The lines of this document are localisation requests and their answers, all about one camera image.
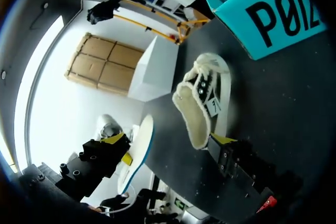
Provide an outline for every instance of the white wall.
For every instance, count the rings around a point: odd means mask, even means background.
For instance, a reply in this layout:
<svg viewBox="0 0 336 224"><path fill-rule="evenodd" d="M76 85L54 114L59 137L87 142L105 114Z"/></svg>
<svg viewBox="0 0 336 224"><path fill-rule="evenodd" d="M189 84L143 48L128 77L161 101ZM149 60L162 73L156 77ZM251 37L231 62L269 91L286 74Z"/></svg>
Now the white wall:
<svg viewBox="0 0 336 224"><path fill-rule="evenodd" d="M87 2L86 8L94 4ZM136 13L127 15L141 19ZM80 152L82 144L93 137L98 116L110 114L123 128L129 129L132 124L140 123L143 110L142 102L85 87L64 77L70 58L86 32L142 49L155 37L150 31L116 18L91 25L86 16L84 10L74 19L51 52L33 100L29 136L32 161L36 165L45 162L57 172L59 164L66 162L73 151ZM139 170L132 182L137 192L148 188L151 175L146 166ZM117 176L105 178L84 201L97 206L100 201L115 196L116 188Z"/></svg>

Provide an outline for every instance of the black bolt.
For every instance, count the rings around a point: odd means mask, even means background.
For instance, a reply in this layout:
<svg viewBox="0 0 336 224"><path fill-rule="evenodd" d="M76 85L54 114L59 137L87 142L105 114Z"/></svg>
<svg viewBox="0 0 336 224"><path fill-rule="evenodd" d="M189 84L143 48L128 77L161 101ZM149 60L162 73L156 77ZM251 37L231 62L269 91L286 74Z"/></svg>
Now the black bolt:
<svg viewBox="0 0 336 224"><path fill-rule="evenodd" d="M60 164L59 168L61 169L61 172L63 174L68 174L69 173L69 169L68 169L68 166L67 164Z"/></svg>
<svg viewBox="0 0 336 224"><path fill-rule="evenodd" d="M38 175L38 178L37 178L39 181L42 181L45 179L45 176L43 174L40 174Z"/></svg>
<svg viewBox="0 0 336 224"><path fill-rule="evenodd" d="M75 170L72 174L75 178L78 178L80 176L80 171Z"/></svg>

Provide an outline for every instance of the white shoe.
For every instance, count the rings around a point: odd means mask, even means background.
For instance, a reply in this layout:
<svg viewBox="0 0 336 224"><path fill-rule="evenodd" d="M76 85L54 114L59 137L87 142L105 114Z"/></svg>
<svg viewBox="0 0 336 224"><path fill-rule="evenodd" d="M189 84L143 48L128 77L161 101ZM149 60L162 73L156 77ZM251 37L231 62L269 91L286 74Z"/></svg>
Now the white shoe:
<svg viewBox="0 0 336 224"><path fill-rule="evenodd" d="M177 85L173 102L195 149L207 146L210 132L226 136L230 92L229 67L222 57L212 53L201 54Z"/></svg>

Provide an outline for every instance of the number tag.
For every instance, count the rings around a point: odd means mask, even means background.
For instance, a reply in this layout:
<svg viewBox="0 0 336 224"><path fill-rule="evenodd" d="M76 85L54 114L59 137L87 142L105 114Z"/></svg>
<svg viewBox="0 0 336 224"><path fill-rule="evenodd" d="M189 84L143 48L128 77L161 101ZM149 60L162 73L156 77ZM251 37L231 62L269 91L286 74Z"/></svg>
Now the number tag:
<svg viewBox="0 0 336 224"><path fill-rule="evenodd" d="M221 104L217 97L213 97L206 103L210 116L213 118L214 116L218 115L219 112L222 110Z"/></svg>

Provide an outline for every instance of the cardboard box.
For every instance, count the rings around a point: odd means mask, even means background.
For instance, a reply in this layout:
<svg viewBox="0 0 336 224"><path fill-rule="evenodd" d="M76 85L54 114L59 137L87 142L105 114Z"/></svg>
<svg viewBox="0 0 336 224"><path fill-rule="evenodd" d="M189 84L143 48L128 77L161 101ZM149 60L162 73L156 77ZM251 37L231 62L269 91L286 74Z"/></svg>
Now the cardboard box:
<svg viewBox="0 0 336 224"><path fill-rule="evenodd" d="M142 54L141 49L87 33L65 77L93 88L127 95Z"/></svg>

